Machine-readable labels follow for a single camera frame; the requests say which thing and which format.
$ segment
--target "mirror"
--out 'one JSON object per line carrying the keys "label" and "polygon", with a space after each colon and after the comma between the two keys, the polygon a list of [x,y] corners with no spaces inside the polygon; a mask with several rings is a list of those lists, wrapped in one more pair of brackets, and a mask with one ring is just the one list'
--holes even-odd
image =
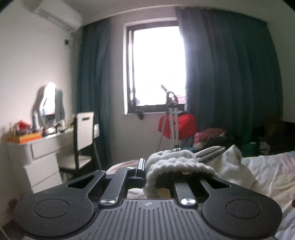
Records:
{"label": "mirror", "polygon": [[39,89],[33,111],[38,112],[39,122],[46,129],[53,128],[65,118],[63,92],[53,82]]}

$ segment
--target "vanity table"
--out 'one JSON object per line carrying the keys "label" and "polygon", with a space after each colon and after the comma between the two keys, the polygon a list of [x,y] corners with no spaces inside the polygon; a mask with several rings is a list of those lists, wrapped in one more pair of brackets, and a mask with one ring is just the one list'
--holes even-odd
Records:
{"label": "vanity table", "polygon": [[56,155],[73,150],[73,131],[7,145],[12,170],[24,193],[36,193],[62,183]]}

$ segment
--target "window pane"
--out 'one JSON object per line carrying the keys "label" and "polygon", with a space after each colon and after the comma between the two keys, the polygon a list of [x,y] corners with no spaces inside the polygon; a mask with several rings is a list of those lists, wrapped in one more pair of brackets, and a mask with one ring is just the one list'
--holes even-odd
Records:
{"label": "window pane", "polygon": [[134,31],[133,57],[137,105],[166,104],[161,84],[185,103],[185,56],[178,26]]}

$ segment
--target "white air conditioner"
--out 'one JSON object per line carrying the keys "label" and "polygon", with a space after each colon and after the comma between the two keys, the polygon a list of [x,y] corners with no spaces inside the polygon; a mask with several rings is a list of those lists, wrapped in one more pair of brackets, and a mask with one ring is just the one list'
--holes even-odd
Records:
{"label": "white air conditioner", "polygon": [[24,0],[27,8],[68,33],[82,25],[82,16],[61,0]]}

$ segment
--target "curtain fold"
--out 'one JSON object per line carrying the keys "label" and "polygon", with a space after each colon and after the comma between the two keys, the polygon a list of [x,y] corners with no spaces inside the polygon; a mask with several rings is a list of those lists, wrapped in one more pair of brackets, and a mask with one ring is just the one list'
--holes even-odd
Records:
{"label": "curtain fold", "polygon": [[186,109],[200,131],[220,127],[250,140],[282,116],[281,74],[267,24],[223,10],[176,8],[186,56]]}
{"label": "curtain fold", "polygon": [[95,138],[103,169],[111,164],[109,143],[110,18],[83,27],[77,81],[77,112],[94,112],[100,135]]}

